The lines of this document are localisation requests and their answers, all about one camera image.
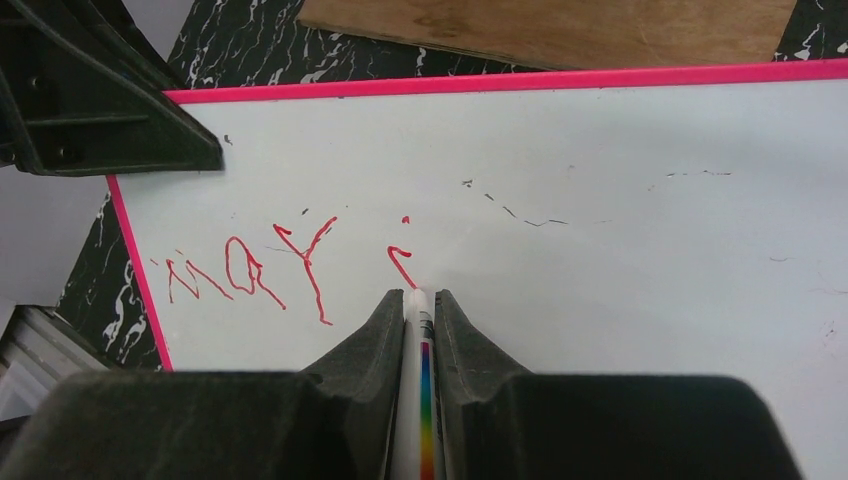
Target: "red ink stroke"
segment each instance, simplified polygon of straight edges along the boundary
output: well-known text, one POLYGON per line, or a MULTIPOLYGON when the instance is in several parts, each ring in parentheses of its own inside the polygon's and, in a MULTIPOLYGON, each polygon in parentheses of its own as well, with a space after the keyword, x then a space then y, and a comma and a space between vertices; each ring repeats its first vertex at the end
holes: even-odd
POLYGON ((397 259, 397 258, 395 258, 395 253, 398 253, 398 254, 400 254, 401 256, 404 256, 404 257, 406 257, 406 258, 411 257, 411 256, 412 256, 412 254, 411 254, 411 253, 409 253, 409 252, 407 252, 407 251, 401 250, 401 249, 400 249, 400 248, 398 248, 398 247, 389 247, 389 248, 387 248, 387 249, 386 249, 386 251, 387 251, 387 252, 388 252, 388 254, 389 254, 389 258, 391 258, 391 259, 392 259, 392 263, 394 263, 394 264, 395 264, 395 268, 397 268, 397 269, 398 269, 398 272, 400 272, 400 274, 401 274, 401 276, 403 277, 403 279, 404 279, 404 280, 406 280, 406 283, 408 283, 408 284, 409 284, 409 286, 410 286, 410 287, 412 287, 412 288, 418 288, 418 287, 415 285, 415 282, 413 282, 413 281, 412 281, 412 279, 411 279, 411 278, 409 278, 409 274, 408 274, 408 273, 406 273, 406 269, 405 269, 405 268, 403 268, 403 265, 401 265, 401 264, 400 264, 400 262, 398 261, 398 259, 397 259))
POLYGON ((228 298, 230 300, 233 299, 232 295, 230 295, 223 288, 221 288, 221 286, 218 285, 218 282, 213 280, 212 277, 210 277, 204 271, 197 268, 193 263, 191 263, 191 260, 186 260, 185 269, 186 269, 186 272, 188 272, 188 274, 191 276, 192 282, 194 283, 194 288, 192 288, 188 283, 186 283, 185 280, 183 280, 182 278, 180 278, 179 275, 177 275, 177 272, 174 271, 174 261, 173 260, 171 260, 170 258, 166 259, 165 264, 168 266, 168 299, 171 301, 171 303, 174 303, 174 290, 173 290, 172 287, 173 287, 175 278, 177 279, 178 282, 180 282, 182 284, 182 286, 184 286, 186 288, 186 290, 191 292, 191 294, 192 294, 192 296, 194 296, 194 298, 200 300, 200 286, 197 284, 197 277, 194 275, 195 272, 200 274, 201 277, 206 279, 207 282, 211 283, 213 287, 218 289, 218 291, 221 292, 221 295, 223 295, 225 298, 228 298))
POLYGON ((256 257, 253 256, 253 254, 250 252, 250 249, 247 248, 247 245, 245 245, 240 238, 230 237, 229 240, 227 240, 227 243, 224 245, 224 257, 226 258, 227 263, 227 280, 230 281, 230 285, 232 285, 233 288, 246 292, 248 295, 253 295, 254 293, 256 293, 256 286, 259 285, 259 288, 265 291, 265 293, 267 293, 268 295, 270 295, 271 298, 273 298, 274 301, 277 302, 277 305, 279 305, 280 308, 282 308, 283 310, 286 309, 286 304, 283 303, 282 300, 280 300, 280 297, 278 297, 274 292, 271 291, 270 288, 268 288, 267 286, 265 286, 264 283, 262 283, 263 265, 256 261, 256 257), (232 258, 230 256, 230 245, 232 245, 233 242, 238 243, 239 247, 241 247, 242 252, 244 252, 245 260, 247 262, 247 277, 250 279, 249 288, 237 285, 235 280, 233 280, 233 273, 231 270, 232 258))
POLYGON ((321 320, 321 323, 325 325, 332 325, 332 322, 327 321, 326 315, 324 313, 324 302, 321 300, 321 289, 318 288, 318 282, 315 281, 315 274, 312 273, 312 252, 315 250, 315 246, 318 245, 318 242, 321 241, 321 237, 327 233, 333 223, 338 220, 339 217, 333 217, 327 220, 327 223, 324 224, 317 232, 315 232, 315 236, 312 237, 312 243, 309 244, 309 248, 306 249, 305 252, 301 252, 297 247, 289 240, 288 235, 291 235, 291 230, 286 230, 285 228, 274 224, 274 231, 277 232, 277 235, 280 236, 280 240, 283 241, 288 247, 303 260, 303 268, 306 270, 306 276, 309 277, 309 283, 312 284, 312 290, 315 291, 315 303, 318 305, 318 319, 321 320))

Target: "brown wooden plank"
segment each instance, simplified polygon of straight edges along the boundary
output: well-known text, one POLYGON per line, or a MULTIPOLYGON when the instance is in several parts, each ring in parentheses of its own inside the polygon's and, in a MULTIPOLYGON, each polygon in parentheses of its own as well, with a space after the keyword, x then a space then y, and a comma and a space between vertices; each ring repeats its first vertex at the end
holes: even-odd
POLYGON ((795 0, 306 0, 307 26, 523 65, 765 62, 795 0))

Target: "pink border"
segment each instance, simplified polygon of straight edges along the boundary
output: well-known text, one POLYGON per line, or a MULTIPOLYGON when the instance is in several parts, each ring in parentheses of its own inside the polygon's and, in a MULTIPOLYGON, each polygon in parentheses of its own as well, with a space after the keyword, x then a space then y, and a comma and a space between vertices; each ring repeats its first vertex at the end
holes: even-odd
MULTIPOLYGON (((468 75, 461 77, 404 78, 367 80, 308 85, 268 87, 174 90, 165 94, 179 104, 247 102, 262 100, 306 99, 327 97, 362 97, 378 95, 413 95, 426 93, 463 93, 546 89, 656 87, 674 85, 709 85, 727 83, 789 82, 848 78, 848 59, 808 62, 772 62, 750 65, 717 65, 685 68, 645 68, 625 70, 588 70, 572 72, 514 73, 505 75, 468 75)), ((144 263, 136 246, 118 179, 107 176, 118 221, 127 242, 130 259, 147 307, 153 338, 162 366, 173 370, 165 335, 159 324, 150 287, 144 274, 144 263)))
POLYGON ((142 263, 141 255, 138 253, 138 246, 135 243, 132 226, 130 226, 130 217, 127 214, 127 206, 124 204, 121 187, 118 185, 118 177, 107 175, 106 182, 109 184, 109 191, 112 192, 112 203, 115 205, 115 213, 118 214, 118 223, 121 225, 124 240, 127 242, 127 250, 130 252, 130 261, 135 272, 136 283, 138 283, 138 288, 141 290, 141 300, 147 309, 147 319, 150 321, 150 328, 153 330, 153 341, 156 343, 156 349, 159 350, 162 368, 169 372, 173 371, 174 365, 171 363, 171 354, 168 352, 165 334, 162 333, 159 315, 156 314, 153 295, 150 294, 150 285, 147 283, 147 277, 144 275, 144 263, 142 263))

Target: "whiteboard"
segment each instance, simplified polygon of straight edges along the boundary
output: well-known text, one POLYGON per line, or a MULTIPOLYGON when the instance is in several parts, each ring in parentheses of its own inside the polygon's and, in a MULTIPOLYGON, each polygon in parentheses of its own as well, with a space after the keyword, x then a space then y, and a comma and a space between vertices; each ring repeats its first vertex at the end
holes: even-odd
POLYGON ((740 378, 844 477, 848 81, 487 81, 185 105, 226 171, 112 181, 166 365, 305 367, 409 288, 393 255, 536 372, 740 378))

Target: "marker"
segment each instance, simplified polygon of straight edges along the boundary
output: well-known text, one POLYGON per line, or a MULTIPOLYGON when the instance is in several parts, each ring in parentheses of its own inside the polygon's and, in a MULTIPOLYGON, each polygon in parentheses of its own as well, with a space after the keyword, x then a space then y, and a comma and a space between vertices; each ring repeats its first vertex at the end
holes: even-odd
POLYGON ((421 289, 404 298, 403 342, 391 478, 445 478, 433 347, 435 304, 421 289))

